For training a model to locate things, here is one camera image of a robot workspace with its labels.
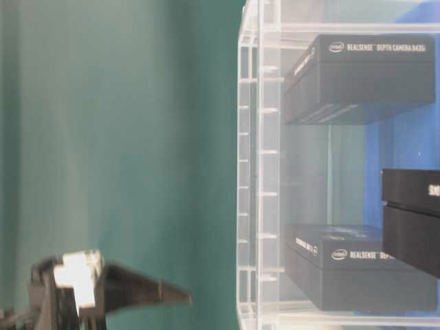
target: black product box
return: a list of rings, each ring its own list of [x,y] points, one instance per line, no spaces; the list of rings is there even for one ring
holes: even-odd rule
[[[288,225],[285,268],[323,311],[434,310],[437,280],[382,252],[364,225]]]
[[[384,169],[383,249],[440,277],[440,171]]]
[[[321,34],[285,77],[285,120],[366,124],[435,100],[431,36]]]

